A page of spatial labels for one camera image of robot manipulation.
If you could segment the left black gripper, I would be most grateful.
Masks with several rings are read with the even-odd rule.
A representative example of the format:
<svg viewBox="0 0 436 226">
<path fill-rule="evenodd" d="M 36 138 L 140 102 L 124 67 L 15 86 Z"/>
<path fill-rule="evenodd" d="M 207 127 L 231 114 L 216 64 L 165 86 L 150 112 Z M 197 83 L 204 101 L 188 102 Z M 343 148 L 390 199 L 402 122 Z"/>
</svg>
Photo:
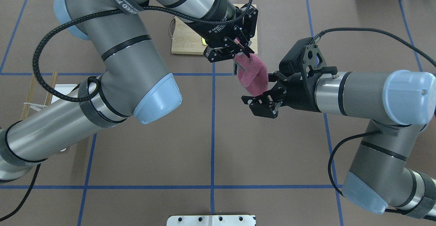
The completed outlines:
<svg viewBox="0 0 436 226">
<path fill-rule="evenodd" d="M 207 17 L 207 20 L 218 18 L 221 24 L 193 21 L 190 28 L 206 40 L 208 46 L 204 56 L 210 63 L 235 59 L 242 54 L 250 58 L 255 53 L 250 45 L 256 33 L 258 15 L 259 11 L 252 5 L 238 8 L 228 3 Z"/>
</svg>

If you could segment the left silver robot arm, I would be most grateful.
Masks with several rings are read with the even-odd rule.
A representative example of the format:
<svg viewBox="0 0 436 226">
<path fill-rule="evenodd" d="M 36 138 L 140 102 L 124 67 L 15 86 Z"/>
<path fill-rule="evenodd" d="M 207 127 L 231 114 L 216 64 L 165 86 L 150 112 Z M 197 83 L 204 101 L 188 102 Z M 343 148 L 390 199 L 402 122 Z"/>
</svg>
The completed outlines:
<svg viewBox="0 0 436 226">
<path fill-rule="evenodd" d="M 67 21 L 100 11 L 113 10 L 123 0 L 1 0 L 1 183 L 17 181 L 37 164 L 69 145 L 101 130 L 114 130 L 127 145 L 128 135 L 116 130 L 124 122 L 139 120 L 150 126 L 169 120 L 186 105 L 165 60 L 156 48 L 152 28 L 165 20 L 151 11 L 145 28 L 138 14 L 94 18 L 61 32 L 45 46 L 39 59 L 42 73 L 55 67 L 62 76 L 82 76 L 71 97 L 83 97 L 101 80 L 100 94 L 87 102 L 59 100 L 22 122 L 20 115 L 32 58 L 42 37 Z"/>
</svg>

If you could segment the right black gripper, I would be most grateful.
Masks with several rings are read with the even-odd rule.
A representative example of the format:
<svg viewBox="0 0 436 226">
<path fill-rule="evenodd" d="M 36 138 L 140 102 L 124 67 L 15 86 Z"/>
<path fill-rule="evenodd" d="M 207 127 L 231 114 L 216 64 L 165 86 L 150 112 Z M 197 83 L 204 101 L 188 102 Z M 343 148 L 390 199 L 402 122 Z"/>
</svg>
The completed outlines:
<svg viewBox="0 0 436 226">
<path fill-rule="evenodd" d="M 275 119 L 278 109 L 287 106 L 296 110 L 321 112 L 316 104 L 316 85 L 321 74 L 304 77 L 301 73 L 287 77 L 280 71 L 268 73 L 268 82 L 276 82 L 274 87 L 259 96 L 242 96 L 254 116 Z"/>
</svg>

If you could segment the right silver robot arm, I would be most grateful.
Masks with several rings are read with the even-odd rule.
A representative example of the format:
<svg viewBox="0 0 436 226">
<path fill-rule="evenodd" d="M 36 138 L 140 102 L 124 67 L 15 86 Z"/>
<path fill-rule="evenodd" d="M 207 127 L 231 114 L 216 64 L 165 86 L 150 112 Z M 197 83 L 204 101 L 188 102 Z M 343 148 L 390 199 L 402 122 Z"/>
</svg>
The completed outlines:
<svg viewBox="0 0 436 226">
<path fill-rule="evenodd" d="M 243 96 L 255 116 L 276 118 L 280 107 L 369 119 L 342 185 L 341 195 L 375 214 L 388 207 L 416 219 L 435 220 L 435 179 L 406 167 L 416 139 L 435 111 L 435 76 L 428 72 L 279 71 L 276 85 L 258 96 Z"/>
</svg>

